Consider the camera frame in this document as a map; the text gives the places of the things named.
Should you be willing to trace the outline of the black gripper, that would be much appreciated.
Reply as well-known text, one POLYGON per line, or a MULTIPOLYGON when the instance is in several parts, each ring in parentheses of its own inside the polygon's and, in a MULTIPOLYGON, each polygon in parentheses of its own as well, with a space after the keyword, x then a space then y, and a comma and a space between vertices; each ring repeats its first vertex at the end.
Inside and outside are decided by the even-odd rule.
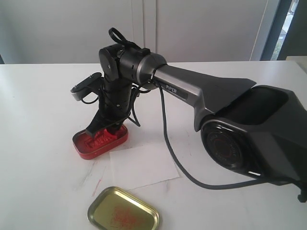
POLYGON ((90 137, 107 128, 110 134, 115 134, 129 115, 132 82, 126 79, 103 79, 99 100, 99 110, 91 123, 85 129, 90 137))

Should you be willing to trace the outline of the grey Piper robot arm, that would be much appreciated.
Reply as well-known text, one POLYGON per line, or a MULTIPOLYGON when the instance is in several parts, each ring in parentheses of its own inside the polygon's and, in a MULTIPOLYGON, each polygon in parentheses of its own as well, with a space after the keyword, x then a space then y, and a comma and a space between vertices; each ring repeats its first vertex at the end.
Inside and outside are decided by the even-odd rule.
POLYGON ((307 112, 293 91, 172 67, 161 55, 135 45, 102 48, 99 60, 103 73, 91 86, 99 109, 86 128, 89 136, 119 129, 133 112, 136 96, 157 88, 193 107, 194 130, 216 163, 251 177, 209 185, 183 169, 194 184, 211 190, 294 184, 300 188, 298 200, 306 202, 307 112))

